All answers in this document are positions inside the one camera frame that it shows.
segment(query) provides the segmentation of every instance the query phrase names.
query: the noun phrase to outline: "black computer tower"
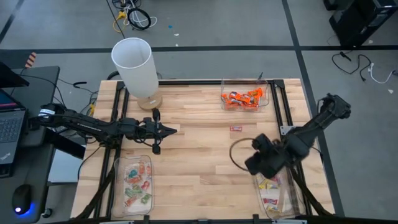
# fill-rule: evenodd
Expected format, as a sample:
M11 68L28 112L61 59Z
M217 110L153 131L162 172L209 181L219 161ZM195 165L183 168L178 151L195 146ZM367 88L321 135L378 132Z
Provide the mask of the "black computer tower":
M362 45L398 9L398 0L354 0L329 22L342 46Z

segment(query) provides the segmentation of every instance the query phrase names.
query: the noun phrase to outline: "screen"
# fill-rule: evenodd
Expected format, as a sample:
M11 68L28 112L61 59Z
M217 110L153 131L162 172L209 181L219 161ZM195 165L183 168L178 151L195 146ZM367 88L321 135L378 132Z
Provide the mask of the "screen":
M0 109L14 108L18 106L10 97L0 91Z

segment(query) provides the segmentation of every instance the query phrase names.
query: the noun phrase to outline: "black metal frame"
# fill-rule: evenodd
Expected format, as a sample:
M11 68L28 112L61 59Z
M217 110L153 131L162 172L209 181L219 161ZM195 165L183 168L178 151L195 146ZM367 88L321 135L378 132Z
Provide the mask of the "black metal frame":
M289 126L293 125L293 120L292 116L290 113L290 108L289 108L289 102L287 99L287 94L286 94L286 89L285 89L285 84L283 80L267 80L268 84L271 87L271 93L272 93L272 99L274 101L274 106L275 106L275 115L277 118L277 124L278 124L278 130L279 130L279 135L280 138L283 138L282 133L280 132L280 127L283 126L283 120L282 120L282 114L280 112L280 106L279 106L279 101L278 101L278 96L277 96L277 87L280 88L280 92L282 93L282 101L284 104L284 109L285 109L285 115L287 118L287 124ZM242 85L245 83L245 80L240 80L239 82L236 82L235 84L237 85ZM221 85L221 80L160 80L159 85ZM116 93L114 96L114 103L113 103L113 108L112 108L112 120L115 120L118 115L118 105L119 105L119 98L120 98L120 93L121 89L124 88L124 83L122 81L118 81L117 87L116 87ZM127 106L128 106L128 101L129 101L129 92L127 89L125 89L124 92L124 100L123 100L123 110L122 110L122 117L126 116L127 112ZM114 160L118 159L120 157L121 153L121 147L118 147L116 149L115 155L114 155ZM110 156L110 149L106 149L105 155L104 155L104 160L103 160L103 166L101 170L101 177L99 180L100 185L104 182L106 178L106 174L108 171L108 163L109 163L109 156ZM302 178L303 181L304 179L304 173L303 173L303 168L301 163L297 166L297 172ZM290 192L290 198L292 199L293 203L296 202L298 203L298 198L296 194L296 190L294 189L294 184L291 176L289 176L289 184L293 186L291 192ZM109 187L109 197L108 197L108 202L107 202L107 208L106 208L106 216L105 218L111 218L111 211L112 211L112 206L113 206L113 198L114 198L114 185L115 181L113 180L111 182L111 185ZM309 204L308 200L305 198L303 195L304 199L304 205L305 205L305 213L306 215L312 215L312 210L311 210L311 205ZM95 208L94 211L94 218L100 217L100 210L101 210L101 201L98 203L98 205ZM268 219L259 219L259 216L257 214L253 215L253 219L245 219L245 220L156 220L156 221L150 221L151 223L270 223L270 220ZM134 223L149 223L149 216L144 217L144 221L134 221Z

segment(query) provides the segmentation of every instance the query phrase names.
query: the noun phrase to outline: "wooden tabletop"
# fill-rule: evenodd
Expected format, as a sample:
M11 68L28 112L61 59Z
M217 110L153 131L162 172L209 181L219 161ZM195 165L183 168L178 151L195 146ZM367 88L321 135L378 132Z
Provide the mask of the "wooden tabletop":
M304 125L310 116L300 79L284 81L294 125ZM101 82L95 118L109 121L115 91L116 81ZM267 218L260 209L252 177L232 164L228 152L230 145L240 138L254 138L264 133L270 139L279 139L272 97L261 113L245 113L220 108L219 85L160 86L159 92L163 95L161 122L178 132L162 141L161 155L156 156L151 148L127 139L123 140L121 151L121 157L148 155L152 160L155 185L150 219L250 219L256 213L260 218ZM283 106L281 110L286 125ZM127 117L141 120L151 116L130 96ZM243 131L230 132L231 125L242 126ZM97 147L97 144L89 145L85 157ZM238 163L243 164L253 154L250 148L250 142L242 142L234 149L233 156ZM103 156L104 149L100 149L81 168L71 217L77 216L97 191ZM329 212L334 212L319 153L312 149L302 164L308 188ZM101 216L105 215L107 199L105 192Z

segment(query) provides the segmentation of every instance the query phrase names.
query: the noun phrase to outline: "white cable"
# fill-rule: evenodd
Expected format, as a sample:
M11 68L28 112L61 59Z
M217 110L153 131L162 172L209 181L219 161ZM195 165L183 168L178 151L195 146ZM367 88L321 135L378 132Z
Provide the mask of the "white cable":
M132 0L130 0L130 2L131 2L131 5L132 5L132 8L135 9L135 8L136 8L136 5L133 3ZM129 9L130 9L130 7L125 7L125 8L124 8L124 10L126 11L126 14L127 14L127 11L128 11ZM153 19L155 20L155 22L152 22L152 24L149 26L149 27L153 27L153 26L156 25L156 23L157 23L157 18L154 17L154 16L151 16L150 19L151 19L151 22L152 22ZM140 25L141 27L145 27L144 25L141 24L141 22L148 21L148 19L140 20L139 17L138 17L137 11L134 11L134 14L132 15L132 20L133 20L134 22L138 22L139 25Z
M371 67L368 68L368 72L371 74L371 78L372 78L375 82L377 82L378 84L385 84L385 83L387 83L388 80L390 79L391 75L395 72L395 70L391 71L391 72L390 72L390 75L387 77L387 79L386 79L384 82L380 82L380 81L377 81L377 80L373 77L373 66L374 66L374 63L371 63Z

